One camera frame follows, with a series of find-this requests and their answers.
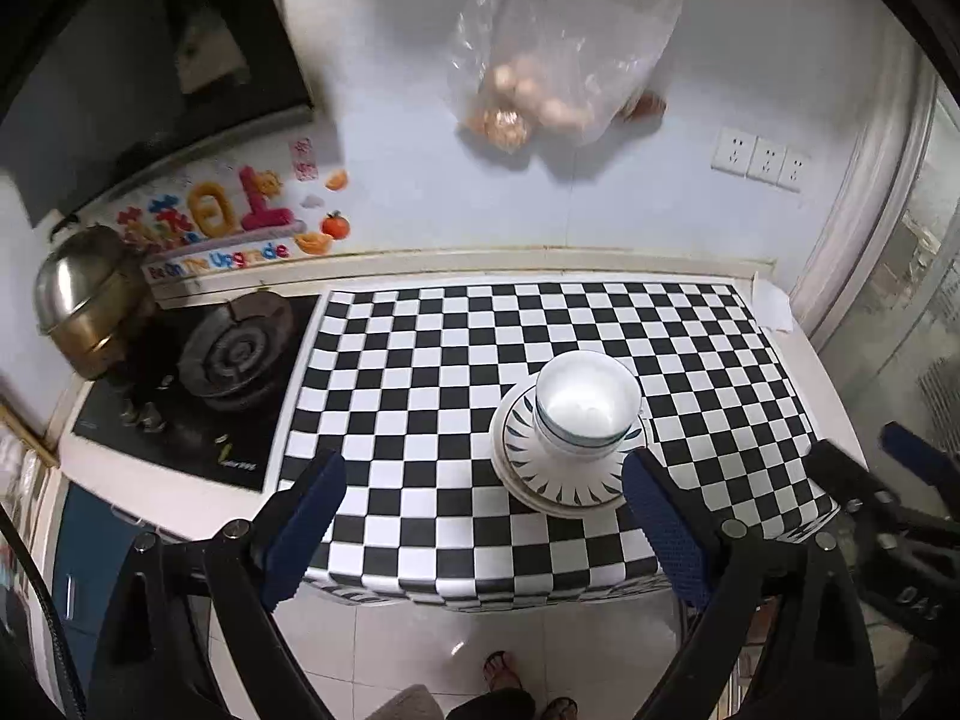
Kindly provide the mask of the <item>plastic bag with food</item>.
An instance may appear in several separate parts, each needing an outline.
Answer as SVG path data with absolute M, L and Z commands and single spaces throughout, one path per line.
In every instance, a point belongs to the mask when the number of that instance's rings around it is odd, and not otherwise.
M 685 0 L 466 0 L 448 42 L 459 125 L 514 153 L 589 145 L 636 106 Z

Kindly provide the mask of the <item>black gas stove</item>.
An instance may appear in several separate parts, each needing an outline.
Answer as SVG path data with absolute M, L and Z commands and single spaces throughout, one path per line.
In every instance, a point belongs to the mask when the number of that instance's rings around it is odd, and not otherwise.
M 173 472 L 260 491 L 316 300 L 257 289 L 163 309 L 96 380 L 71 432 Z

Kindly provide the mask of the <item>white bowl dark rim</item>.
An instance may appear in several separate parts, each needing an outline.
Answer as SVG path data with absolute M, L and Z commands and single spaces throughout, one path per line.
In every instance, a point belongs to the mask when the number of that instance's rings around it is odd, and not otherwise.
M 644 437 L 643 420 L 610 395 L 549 394 L 535 388 L 534 431 L 540 442 L 562 454 L 612 454 L 625 442 Z

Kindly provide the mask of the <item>black range hood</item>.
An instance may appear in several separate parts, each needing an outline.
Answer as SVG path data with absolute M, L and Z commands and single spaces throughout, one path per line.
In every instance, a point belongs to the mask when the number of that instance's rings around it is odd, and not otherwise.
M 2 0 L 2 181 L 31 226 L 313 107 L 277 0 Z

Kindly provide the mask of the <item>large plain white bowl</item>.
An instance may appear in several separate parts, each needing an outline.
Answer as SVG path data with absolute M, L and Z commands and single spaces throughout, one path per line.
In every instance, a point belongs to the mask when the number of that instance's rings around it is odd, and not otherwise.
M 596 351 L 568 351 L 535 382 L 535 413 L 558 439 L 605 447 L 626 436 L 641 411 L 641 387 L 625 366 Z

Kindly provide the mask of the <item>blue cabinet door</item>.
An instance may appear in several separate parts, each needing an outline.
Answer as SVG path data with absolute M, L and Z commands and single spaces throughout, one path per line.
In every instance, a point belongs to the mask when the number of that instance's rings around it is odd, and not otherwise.
M 143 522 L 68 485 L 57 533 L 52 600 L 83 691 L 88 690 L 94 654 L 112 589 L 133 538 Z

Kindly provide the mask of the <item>white wall power sockets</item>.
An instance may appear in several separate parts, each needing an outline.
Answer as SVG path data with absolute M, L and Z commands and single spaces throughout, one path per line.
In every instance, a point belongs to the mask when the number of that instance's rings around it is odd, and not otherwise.
M 812 158 L 797 146 L 783 145 L 732 127 L 722 127 L 709 165 L 729 176 L 800 193 Z

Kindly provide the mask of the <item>person's sandalled foot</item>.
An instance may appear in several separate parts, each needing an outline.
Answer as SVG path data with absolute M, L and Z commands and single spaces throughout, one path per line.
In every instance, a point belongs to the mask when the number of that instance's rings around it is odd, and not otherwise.
M 514 656 L 505 650 L 497 650 L 487 656 L 487 660 L 483 663 L 483 679 L 490 692 L 523 689 L 523 681 L 517 674 Z

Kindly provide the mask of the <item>white plate blue leaf rim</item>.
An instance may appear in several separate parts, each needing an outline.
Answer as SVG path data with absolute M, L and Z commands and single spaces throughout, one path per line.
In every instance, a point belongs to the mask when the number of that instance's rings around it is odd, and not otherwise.
M 644 437 L 625 442 L 612 454 L 562 454 L 540 442 L 534 431 L 535 376 L 514 387 L 496 408 L 490 442 L 505 439 L 506 454 L 514 468 L 539 498 L 536 511 L 552 517 L 584 518 L 613 511 L 622 505 L 622 465 L 631 450 L 651 442 L 646 403 L 641 403 Z

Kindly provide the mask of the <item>black white checkered mat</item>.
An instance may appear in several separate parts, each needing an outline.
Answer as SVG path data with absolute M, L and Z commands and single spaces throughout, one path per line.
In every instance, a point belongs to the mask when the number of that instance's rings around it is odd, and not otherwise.
M 709 512 L 799 543 L 835 504 L 815 424 L 727 281 L 337 288 L 314 307 L 275 476 L 320 449 L 347 491 L 309 582 L 348 603 L 505 610 L 655 589 L 622 494 L 651 450 Z

